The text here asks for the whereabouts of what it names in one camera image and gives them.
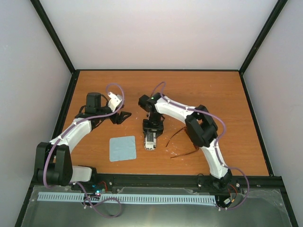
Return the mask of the flag newsprint glasses case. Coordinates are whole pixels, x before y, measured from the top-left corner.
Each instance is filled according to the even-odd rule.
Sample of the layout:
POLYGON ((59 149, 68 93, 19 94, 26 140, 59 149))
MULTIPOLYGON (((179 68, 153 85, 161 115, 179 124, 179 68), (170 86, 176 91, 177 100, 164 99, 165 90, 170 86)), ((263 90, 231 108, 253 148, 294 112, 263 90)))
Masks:
POLYGON ((146 150, 155 150, 156 149, 156 138, 155 131, 148 130, 147 141, 144 141, 144 148, 146 150))

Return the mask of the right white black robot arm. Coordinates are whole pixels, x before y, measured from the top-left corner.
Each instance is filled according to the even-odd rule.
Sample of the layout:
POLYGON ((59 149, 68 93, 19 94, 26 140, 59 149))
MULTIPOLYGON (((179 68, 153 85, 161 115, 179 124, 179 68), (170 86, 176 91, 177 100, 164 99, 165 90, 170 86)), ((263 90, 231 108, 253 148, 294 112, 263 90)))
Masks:
POLYGON ((217 134, 215 116, 210 114, 205 106, 184 105, 170 100, 161 93, 156 93, 151 97, 141 96, 138 105, 148 114, 148 118, 143 120, 144 148, 146 150, 156 149, 156 139, 164 131, 164 115, 174 118, 185 125, 193 145, 203 151, 209 165, 213 187, 218 191, 227 187, 232 173, 219 148, 220 137, 217 134))

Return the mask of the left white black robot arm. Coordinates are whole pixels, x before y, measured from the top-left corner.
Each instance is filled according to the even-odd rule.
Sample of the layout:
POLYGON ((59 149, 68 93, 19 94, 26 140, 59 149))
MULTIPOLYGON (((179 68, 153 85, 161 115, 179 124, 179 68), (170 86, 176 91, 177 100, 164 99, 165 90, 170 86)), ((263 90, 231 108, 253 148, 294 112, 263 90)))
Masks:
POLYGON ((67 186, 81 182, 87 190, 98 186, 98 178, 92 174, 93 168, 74 166, 71 153, 77 144, 104 120, 121 124, 131 113, 120 111, 124 106, 124 95, 108 92, 106 104, 101 104, 101 93, 88 93, 86 104, 82 106, 71 125, 49 142, 41 142, 36 147, 33 180, 45 187, 67 186))

